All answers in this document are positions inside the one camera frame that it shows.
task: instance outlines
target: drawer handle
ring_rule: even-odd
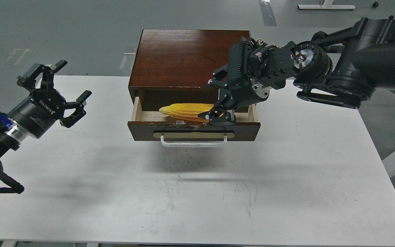
[[[221,148],[228,142],[228,137],[224,135],[224,141],[222,142],[174,142],[165,141],[164,134],[161,135],[161,144],[168,148]]]

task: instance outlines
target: gray floor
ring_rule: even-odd
[[[361,17],[395,16],[395,1],[379,0],[378,8],[372,2],[335,0],[354,4],[354,11],[300,11],[298,3],[318,0],[271,0],[264,18],[260,0],[0,1],[0,110],[27,96],[16,76],[33,63],[65,59],[62,75],[129,76],[134,55],[123,53],[135,51],[145,28],[250,30],[282,46],[350,27]],[[331,57],[336,64],[339,56]],[[395,95],[378,90],[359,112],[385,158],[395,150]]]

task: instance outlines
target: wooden cabinet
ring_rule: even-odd
[[[173,103],[215,103],[218,91],[200,87],[228,62],[229,47],[242,36],[249,38],[249,31],[143,30],[129,81],[134,109],[128,127],[134,140],[156,141],[160,133],[174,133],[170,136],[175,139],[218,139],[220,133],[229,133],[229,141],[254,141],[260,128],[255,105],[236,111],[238,123],[231,126],[182,121],[158,112]]]

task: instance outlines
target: drawer front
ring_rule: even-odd
[[[232,138],[228,141],[254,141],[260,129],[259,122],[238,122],[236,125],[228,126],[201,126],[198,129],[193,129],[195,126],[178,126],[176,122],[151,122],[151,121],[129,121],[127,122],[130,132],[135,141],[159,141],[159,138],[154,137],[154,133],[233,133]],[[194,139],[207,141],[207,136],[202,139]]]

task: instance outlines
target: open drawer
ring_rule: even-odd
[[[144,97],[135,97],[132,119],[127,126],[135,141],[159,141],[161,136],[166,139],[184,141],[208,141],[224,139],[228,141],[254,141],[260,128],[255,105],[238,109],[235,113],[236,125],[214,126],[207,122],[194,122],[174,119],[161,114],[155,108],[145,107],[144,103],[153,103],[143,100]]]
[[[249,31],[143,30],[129,81],[133,115],[128,127],[135,141],[166,139],[254,141],[260,128],[255,105],[238,109],[236,125],[214,126],[173,119],[158,110],[173,103],[217,101],[217,90],[203,92],[213,71],[228,62],[229,47]]]

